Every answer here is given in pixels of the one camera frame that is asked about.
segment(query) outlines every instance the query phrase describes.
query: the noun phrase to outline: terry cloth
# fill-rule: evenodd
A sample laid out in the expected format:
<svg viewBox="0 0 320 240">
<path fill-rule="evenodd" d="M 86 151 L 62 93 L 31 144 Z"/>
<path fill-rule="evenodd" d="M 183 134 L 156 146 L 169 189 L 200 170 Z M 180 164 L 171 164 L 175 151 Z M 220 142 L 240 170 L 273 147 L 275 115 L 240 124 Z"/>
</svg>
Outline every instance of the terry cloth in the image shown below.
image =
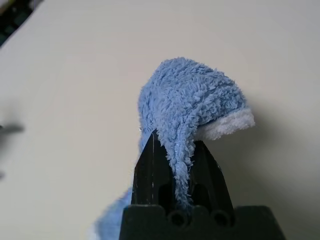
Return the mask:
<svg viewBox="0 0 320 240">
<path fill-rule="evenodd" d="M 178 207 L 188 211 L 191 156 L 195 140 L 215 140 L 254 126 L 245 96 L 233 80 L 216 69 L 184 57 L 163 61 L 142 88 L 138 99 L 142 152 L 151 133 L 167 151 L 175 178 Z M 118 240 L 124 207 L 131 202 L 130 188 L 93 227 L 91 239 Z"/>
</svg>

